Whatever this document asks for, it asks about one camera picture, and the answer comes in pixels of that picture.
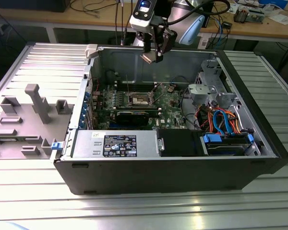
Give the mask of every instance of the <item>workbench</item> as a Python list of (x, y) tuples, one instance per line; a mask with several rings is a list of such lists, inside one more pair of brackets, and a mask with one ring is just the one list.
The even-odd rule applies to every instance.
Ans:
[[(93, 1), (84, 0), (85, 4)], [(105, 0), (103, 3), (92, 5), (91, 9), (100, 8), (115, 3), (114, 0)], [(126, 25), (131, 12), (131, 4), (124, 3), (123, 25)], [(218, 2), (216, 7), (224, 8), (225, 4)], [(81, 1), (78, 0), (73, 4), (76, 9), (82, 10)], [(79, 12), (68, 7), (64, 13), (48, 12), (48, 11), (30, 11), (30, 10), (13, 10), (0, 9), (0, 13), (13, 25), (40, 26), (47, 31), (49, 41), (57, 43), (54, 28), (69, 28), (82, 30), (115, 30), (115, 5), (106, 7), (99, 11), (99, 18), (89, 15), (85, 12)], [(224, 21), (232, 23), (229, 38), (244, 39), (254, 41), (270, 41), (270, 42), (288, 42), (288, 25), (282, 25), (269, 18), (265, 18), (263, 23), (235, 23), (233, 21), (234, 14), (222, 14)], [(121, 7), (118, 12), (118, 30), (121, 27)], [(209, 21), (207, 28), (202, 28), (198, 36), (201, 37), (198, 48), (205, 49), (208, 39), (218, 33), (213, 20)]]
[[(24, 87), (38, 83), (49, 103), (62, 97), (75, 104), (69, 92), (79, 89), (85, 48), (26, 46), (0, 82), (0, 102), (9, 95), (30, 104)], [(264, 57), (225, 53), (288, 151), (288, 85)], [(50, 160), (0, 160), (0, 220), (30, 230), (288, 230), (288, 165), (242, 190), (76, 196)]]

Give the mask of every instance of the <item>wooden table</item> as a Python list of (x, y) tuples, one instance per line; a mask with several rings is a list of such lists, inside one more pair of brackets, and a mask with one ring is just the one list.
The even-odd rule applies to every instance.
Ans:
[[(85, 4), (94, 3), (97, 0), (83, 0)], [(103, 3), (90, 6), (90, 9), (100, 8), (115, 3), (114, 0), (105, 0)], [(81, 0), (77, 0), (73, 7), (82, 10)], [(216, 7), (224, 8), (224, 4), (217, 3)], [(56, 43), (57, 39), (54, 28), (73, 28), (86, 30), (115, 30), (115, 5), (101, 9), (98, 17), (88, 13), (79, 12), (68, 7), (64, 13), (55, 13), (48, 11), (30, 11), (0, 9), (0, 13), (11, 23), (15, 25), (41, 26), (45, 27), (48, 33), (49, 41)], [(125, 25), (131, 13), (131, 4), (124, 3), (123, 24)], [(222, 14), (224, 21), (232, 23), (229, 38), (246, 39), (256, 41), (288, 42), (288, 25), (282, 25), (269, 18), (265, 18), (263, 23), (235, 23), (232, 13)], [(118, 12), (118, 30), (121, 27), (121, 7)], [(207, 40), (217, 33), (218, 28), (213, 20), (210, 20), (207, 28), (202, 28), (199, 36), (201, 41), (199, 48), (205, 48)]]

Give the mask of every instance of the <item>power supply label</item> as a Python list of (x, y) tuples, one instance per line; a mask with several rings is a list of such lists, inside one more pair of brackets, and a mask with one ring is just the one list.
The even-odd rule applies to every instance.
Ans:
[(104, 157), (136, 157), (136, 135), (105, 135)]

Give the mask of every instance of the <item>circuit board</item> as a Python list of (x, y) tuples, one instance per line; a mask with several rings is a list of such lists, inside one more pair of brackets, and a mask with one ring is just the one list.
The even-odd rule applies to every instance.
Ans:
[(147, 112), (149, 113), (148, 125), (140, 127), (132, 127), (134, 130), (156, 130), (156, 129), (185, 129), (186, 124), (183, 119), (180, 110), (180, 94), (179, 90), (170, 90), (168, 83), (162, 83), (158, 85), (156, 90), (153, 92), (153, 96), (149, 92), (137, 92), (137, 91), (117, 91), (114, 86), (106, 86), (101, 92), (102, 97), (99, 99), (101, 107), (96, 109), (98, 125), (97, 129), (125, 129), (116, 125), (115, 114), (118, 111), (127, 111), (130, 101), (129, 97), (137, 97), (138, 104), (133, 106), (129, 111)]

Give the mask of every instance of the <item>motherboard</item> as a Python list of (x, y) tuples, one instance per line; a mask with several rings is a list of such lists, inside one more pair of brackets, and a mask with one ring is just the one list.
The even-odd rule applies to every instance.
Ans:
[(94, 129), (185, 129), (176, 85), (107, 85), (93, 93)]

